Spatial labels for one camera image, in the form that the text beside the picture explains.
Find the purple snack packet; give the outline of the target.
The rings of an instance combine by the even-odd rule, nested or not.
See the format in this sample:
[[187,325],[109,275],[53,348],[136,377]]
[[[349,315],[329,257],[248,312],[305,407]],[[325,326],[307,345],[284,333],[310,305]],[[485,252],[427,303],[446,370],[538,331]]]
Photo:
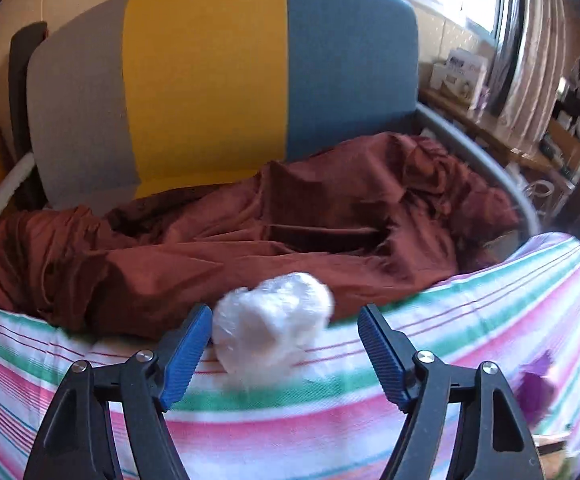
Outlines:
[[522,368],[514,396],[530,428],[547,415],[554,400],[556,385],[549,377],[552,364],[552,354],[547,350]]

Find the dark red blanket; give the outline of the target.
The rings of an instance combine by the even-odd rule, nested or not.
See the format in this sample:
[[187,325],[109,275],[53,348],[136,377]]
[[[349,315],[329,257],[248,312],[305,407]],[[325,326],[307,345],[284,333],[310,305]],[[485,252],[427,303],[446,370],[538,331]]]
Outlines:
[[508,195],[438,142],[383,132],[101,217],[12,214],[0,223],[0,310],[156,339],[197,304],[305,272],[348,318],[487,266],[485,245],[517,226]]

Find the wooden side table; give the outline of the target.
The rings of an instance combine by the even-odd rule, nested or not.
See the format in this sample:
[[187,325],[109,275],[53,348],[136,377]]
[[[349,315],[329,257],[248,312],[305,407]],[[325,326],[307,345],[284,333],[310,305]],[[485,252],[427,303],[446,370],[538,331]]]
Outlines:
[[432,89],[420,89],[419,100],[450,122],[457,122],[471,139],[483,141],[502,166],[516,162],[540,174],[555,170],[552,162],[540,153],[536,142],[521,136],[502,119],[481,110],[468,110]]

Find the pink striped curtain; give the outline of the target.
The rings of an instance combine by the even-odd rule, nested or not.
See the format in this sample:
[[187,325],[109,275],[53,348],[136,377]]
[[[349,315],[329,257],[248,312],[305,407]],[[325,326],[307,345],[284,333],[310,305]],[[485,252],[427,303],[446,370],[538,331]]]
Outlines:
[[536,145],[565,73],[564,0],[502,0],[488,110],[521,142]]

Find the white box on table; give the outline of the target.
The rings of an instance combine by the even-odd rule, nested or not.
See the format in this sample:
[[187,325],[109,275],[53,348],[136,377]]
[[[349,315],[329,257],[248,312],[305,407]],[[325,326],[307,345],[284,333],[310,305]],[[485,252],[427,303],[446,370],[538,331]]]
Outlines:
[[487,69],[487,58],[464,49],[451,49],[444,63],[433,65],[430,88],[468,110],[475,110]]

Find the grey yellow blue headboard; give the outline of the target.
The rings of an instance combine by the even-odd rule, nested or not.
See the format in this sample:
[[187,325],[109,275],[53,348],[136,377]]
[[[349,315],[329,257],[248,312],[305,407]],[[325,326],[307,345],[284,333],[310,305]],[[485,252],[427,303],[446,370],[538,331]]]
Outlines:
[[406,0],[108,0],[36,48],[26,100],[50,205],[108,208],[404,132]]

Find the grey bed frame rail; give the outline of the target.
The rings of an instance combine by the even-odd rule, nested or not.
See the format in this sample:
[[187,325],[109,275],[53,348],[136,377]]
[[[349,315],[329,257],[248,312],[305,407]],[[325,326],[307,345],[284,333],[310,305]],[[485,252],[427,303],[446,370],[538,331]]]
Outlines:
[[418,102],[415,114],[421,126],[431,130],[446,148],[452,148],[458,157],[467,162],[491,185],[499,186],[509,195],[520,217],[518,232],[521,240],[528,240],[541,232],[541,224],[534,206],[495,159],[430,107]]

